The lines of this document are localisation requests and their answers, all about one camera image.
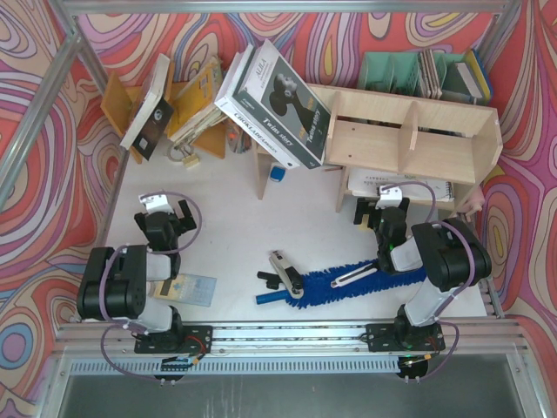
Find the white black utility knife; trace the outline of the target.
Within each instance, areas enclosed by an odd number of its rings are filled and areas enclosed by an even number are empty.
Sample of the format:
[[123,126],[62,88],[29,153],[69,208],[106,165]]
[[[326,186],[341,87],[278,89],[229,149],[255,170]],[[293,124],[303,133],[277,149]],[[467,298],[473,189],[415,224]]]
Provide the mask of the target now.
[[331,288],[346,286],[354,281],[360,280],[369,274],[376,273],[378,268],[374,263],[355,269],[349,273],[343,274],[331,282]]

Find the blue microfiber duster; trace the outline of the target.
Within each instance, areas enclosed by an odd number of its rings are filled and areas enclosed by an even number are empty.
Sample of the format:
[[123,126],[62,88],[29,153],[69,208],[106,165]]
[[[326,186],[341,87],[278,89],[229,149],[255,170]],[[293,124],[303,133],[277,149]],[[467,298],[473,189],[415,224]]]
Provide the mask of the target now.
[[284,301],[287,305],[298,309],[317,307],[369,293],[419,284],[426,277],[423,267],[389,274],[380,271],[378,266],[376,260],[365,260],[356,264],[306,273],[302,276],[304,293],[301,298],[294,298],[287,290],[276,289],[275,292],[258,295],[256,303],[264,305]]

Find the white black stapler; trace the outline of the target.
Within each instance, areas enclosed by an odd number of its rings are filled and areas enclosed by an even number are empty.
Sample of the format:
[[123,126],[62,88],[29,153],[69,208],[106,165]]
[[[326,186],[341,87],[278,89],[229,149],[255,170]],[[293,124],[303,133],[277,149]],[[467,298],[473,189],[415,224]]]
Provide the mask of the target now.
[[294,299],[301,299],[304,295],[304,282],[298,270],[280,251],[272,251],[269,261],[288,293]]

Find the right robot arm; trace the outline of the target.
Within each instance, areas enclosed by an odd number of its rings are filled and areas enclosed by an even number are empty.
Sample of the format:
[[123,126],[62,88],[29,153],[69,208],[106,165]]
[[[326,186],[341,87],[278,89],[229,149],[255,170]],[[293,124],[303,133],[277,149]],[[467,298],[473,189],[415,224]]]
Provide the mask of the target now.
[[360,339],[372,352],[439,352],[446,344],[440,315],[465,289],[492,272],[487,250],[456,218],[408,227],[408,199],[379,207],[360,198],[356,224],[367,224],[377,240],[377,259],[359,269],[359,277],[375,291],[392,288],[405,279],[421,281],[414,296],[402,304],[393,321],[367,326]]

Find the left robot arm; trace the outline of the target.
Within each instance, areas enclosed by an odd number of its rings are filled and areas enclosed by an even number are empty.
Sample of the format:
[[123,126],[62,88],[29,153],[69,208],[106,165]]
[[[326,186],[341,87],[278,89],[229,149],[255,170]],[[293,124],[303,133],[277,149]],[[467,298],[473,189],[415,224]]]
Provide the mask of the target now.
[[77,292],[79,317],[130,329],[137,354],[177,354],[186,347],[178,310],[149,295],[151,283],[170,289],[181,267],[180,253],[199,234],[197,204],[179,193],[172,196],[179,198],[181,213],[166,194],[140,198],[145,211],[135,213],[134,221],[147,242],[93,248]]

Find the light wooden bookshelf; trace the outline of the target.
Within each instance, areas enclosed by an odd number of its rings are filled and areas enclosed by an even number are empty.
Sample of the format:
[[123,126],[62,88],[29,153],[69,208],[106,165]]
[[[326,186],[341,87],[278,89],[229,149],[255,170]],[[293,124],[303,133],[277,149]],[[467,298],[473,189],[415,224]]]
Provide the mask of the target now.
[[312,90],[332,114],[325,162],[342,169],[338,208],[357,167],[448,181],[454,200],[441,208],[456,214],[503,149],[491,107],[319,84]]

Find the blue yellow calculator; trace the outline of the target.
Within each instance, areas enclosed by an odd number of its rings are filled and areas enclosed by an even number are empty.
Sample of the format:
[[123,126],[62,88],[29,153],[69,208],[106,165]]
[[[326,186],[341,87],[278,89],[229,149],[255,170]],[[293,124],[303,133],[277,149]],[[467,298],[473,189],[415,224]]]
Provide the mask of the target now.
[[195,274],[179,274],[174,280],[151,281],[148,294],[156,299],[209,307],[217,279]]

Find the pink pig figurine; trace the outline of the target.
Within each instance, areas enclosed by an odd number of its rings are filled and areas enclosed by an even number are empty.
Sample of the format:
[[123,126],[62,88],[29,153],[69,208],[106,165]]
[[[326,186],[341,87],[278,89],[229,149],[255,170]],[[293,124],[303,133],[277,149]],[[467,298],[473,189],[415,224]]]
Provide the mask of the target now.
[[457,209],[459,215],[463,215],[468,222],[472,221],[477,212],[481,212],[485,204],[484,193],[478,186],[473,189],[468,199]]

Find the white black paperback book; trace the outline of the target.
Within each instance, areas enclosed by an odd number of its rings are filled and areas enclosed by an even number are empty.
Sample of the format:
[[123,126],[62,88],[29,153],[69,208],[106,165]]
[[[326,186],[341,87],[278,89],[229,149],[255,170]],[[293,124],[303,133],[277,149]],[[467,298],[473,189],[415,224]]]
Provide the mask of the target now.
[[120,143],[125,149],[136,150],[146,160],[150,159],[174,112],[169,100],[164,98],[170,64],[166,55],[158,55],[133,101],[130,124]]

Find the pencil cup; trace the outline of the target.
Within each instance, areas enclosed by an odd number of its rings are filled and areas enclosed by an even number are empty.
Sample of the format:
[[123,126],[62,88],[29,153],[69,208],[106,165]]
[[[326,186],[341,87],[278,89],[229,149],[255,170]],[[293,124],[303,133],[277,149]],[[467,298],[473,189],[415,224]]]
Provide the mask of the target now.
[[236,125],[226,128],[226,140],[229,149],[234,153],[242,154],[252,149],[252,138]]

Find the black small tool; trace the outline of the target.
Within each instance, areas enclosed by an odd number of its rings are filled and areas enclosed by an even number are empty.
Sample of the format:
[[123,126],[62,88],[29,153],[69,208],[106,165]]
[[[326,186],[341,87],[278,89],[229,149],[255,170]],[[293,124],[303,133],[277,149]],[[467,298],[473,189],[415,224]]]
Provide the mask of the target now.
[[264,280],[266,287],[271,290],[278,290],[279,287],[283,284],[283,280],[276,273],[258,271],[257,278]]

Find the yellow book stack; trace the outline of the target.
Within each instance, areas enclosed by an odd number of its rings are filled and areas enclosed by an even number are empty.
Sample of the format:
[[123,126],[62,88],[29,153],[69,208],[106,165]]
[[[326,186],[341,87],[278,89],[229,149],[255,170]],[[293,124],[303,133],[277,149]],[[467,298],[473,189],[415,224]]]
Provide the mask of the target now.
[[214,104],[222,83],[221,63],[213,56],[171,101],[174,112],[168,139],[174,145],[189,145],[206,129],[225,120],[225,114]]

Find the black white Twins story book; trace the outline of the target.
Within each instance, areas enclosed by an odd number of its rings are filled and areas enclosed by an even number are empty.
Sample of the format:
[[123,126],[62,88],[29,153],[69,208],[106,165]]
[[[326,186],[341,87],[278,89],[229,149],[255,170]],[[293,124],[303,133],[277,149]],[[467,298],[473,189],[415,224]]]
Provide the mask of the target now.
[[249,44],[232,91],[248,123],[261,129],[266,147],[275,146],[308,169],[325,159],[331,113],[279,50],[268,40]]

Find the blue covered book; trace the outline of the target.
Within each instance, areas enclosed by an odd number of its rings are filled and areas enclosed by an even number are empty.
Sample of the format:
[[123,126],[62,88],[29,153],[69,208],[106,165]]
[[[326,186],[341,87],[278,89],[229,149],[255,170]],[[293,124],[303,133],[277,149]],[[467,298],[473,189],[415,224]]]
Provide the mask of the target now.
[[475,49],[469,49],[462,55],[462,62],[468,65],[475,80],[478,82],[483,97],[483,105],[489,105],[493,98],[493,86],[480,60],[479,53]]

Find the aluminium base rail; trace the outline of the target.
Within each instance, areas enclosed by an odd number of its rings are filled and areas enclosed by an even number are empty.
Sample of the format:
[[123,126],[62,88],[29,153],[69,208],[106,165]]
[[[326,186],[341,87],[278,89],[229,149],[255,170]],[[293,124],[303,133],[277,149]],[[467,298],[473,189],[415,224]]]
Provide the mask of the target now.
[[[220,321],[186,322],[186,326],[212,327],[213,356],[326,356],[364,355],[367,344],[360,340],[367,324],[391,323],[393,320],[309,320],[309,321]],[[479,318],[444,319],[458,326],[459,343],[455,354],[511,354],[528,350],[526,334],[517,320]],[[81,350],[98,353],[104,322],[71,323],[56,332],[54,351]],[[130,332],[118,327],[107,334],[109,353],[131,354],[135,340]]]

